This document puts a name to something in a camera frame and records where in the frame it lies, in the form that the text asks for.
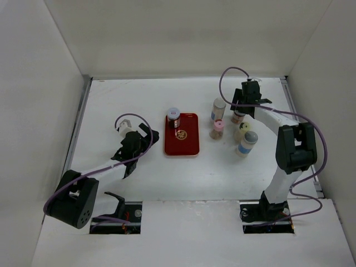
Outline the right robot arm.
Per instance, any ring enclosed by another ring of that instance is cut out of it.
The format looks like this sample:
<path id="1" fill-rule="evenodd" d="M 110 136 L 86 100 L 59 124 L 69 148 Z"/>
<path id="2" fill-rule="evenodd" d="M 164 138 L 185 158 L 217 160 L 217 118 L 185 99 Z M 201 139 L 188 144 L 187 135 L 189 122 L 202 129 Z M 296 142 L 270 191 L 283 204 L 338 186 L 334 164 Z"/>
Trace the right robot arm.
<path id="1" fill-rule="evenodd" d="M 317 160 L 314 126 L 292 120 L 288 112 L 275 109 L 270 100 L 262 98 L 258 82 L 248 79 L 241 85 L 234 93 L 235 109 L 260 121 L 277 136 L 277 170 L 258 206 L 259 216 L 271 220 L 286 207 L 293 183 Z"/>

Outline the grey-lid spice jar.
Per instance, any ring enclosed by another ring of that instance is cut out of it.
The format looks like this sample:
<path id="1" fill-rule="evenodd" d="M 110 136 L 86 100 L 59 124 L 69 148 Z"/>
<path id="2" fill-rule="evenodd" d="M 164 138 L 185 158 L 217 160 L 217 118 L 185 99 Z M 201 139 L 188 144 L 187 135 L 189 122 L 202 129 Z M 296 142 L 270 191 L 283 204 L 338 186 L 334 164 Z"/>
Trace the grey-lid spice jar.
<path id="1" fill-rule="evenodd" d="M 178 128 L 180 126 L 180 110 L 176 107 L 168 109 L 167 121 L 171 128 Z"/>
<path id="2" fill-rule="evenodd" d="M 231 121 L 234 124 L 241 124 L 245 118 L 246 114 L 238 112 L 237 110 L 235 110 L 233 112 L 233 114 L 231 115 Z"/>

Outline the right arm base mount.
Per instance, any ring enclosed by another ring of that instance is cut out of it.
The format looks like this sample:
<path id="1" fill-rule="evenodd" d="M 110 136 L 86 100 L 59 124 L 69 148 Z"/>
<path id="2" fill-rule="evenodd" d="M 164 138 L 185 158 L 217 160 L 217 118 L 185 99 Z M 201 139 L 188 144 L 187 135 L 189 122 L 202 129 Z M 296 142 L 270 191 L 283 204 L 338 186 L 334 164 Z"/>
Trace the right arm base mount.
<path id="1" fill-rule="evenodd" d="M 244 234 L 293 234 L 294 227 L 287 201 L 281 204 L 241 202 L 240 218 Z"/>

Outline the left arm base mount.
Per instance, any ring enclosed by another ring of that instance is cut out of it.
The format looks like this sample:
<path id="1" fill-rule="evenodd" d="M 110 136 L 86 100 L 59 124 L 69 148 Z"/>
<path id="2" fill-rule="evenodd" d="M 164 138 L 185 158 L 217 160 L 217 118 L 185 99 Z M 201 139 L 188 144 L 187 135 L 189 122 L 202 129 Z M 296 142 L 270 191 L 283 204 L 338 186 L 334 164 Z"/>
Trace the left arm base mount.
<path id="1" fill-rule="evenodd" d="M 142 202 L 126 201 L 124 197 L 106 191 L 94 206 L 90 234 L 133 235 L 141 233 Z"/>

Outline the grey-lid spice jar front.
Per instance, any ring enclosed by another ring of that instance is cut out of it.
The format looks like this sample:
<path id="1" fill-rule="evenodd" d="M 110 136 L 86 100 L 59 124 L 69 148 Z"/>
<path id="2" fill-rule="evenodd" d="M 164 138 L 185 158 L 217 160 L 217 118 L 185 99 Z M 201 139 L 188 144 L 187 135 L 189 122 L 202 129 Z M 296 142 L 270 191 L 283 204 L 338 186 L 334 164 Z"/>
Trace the grey-lid spice jar front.
<path id="1" fill-rule="evenodd" d="M 167 121 L 171 128 L 178 128 L 180 126 L 180 110 L 176 107 L 168 109 Z"/>

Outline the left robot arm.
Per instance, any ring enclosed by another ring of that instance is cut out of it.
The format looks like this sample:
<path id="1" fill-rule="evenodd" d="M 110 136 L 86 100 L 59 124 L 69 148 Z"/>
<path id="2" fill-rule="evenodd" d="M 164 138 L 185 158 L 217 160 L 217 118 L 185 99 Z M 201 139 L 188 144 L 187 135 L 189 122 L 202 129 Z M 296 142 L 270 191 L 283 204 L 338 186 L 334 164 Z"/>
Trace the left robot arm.
<path id="1" fill-rule="evenodd" d="M 144 123 L 134 131 L 121 125 L 123 136 L 120 148 L 103 165 L 91 171 L 67 170 L 55 193 L 44 205 L 44 214 L 76 229 L 93 221 L 95 224 L 117 223 L 128 225 L 125 199 L 114 194 L 111 186 L 129 177 L 141 156 L 159 140 L 159 132 Z"/>

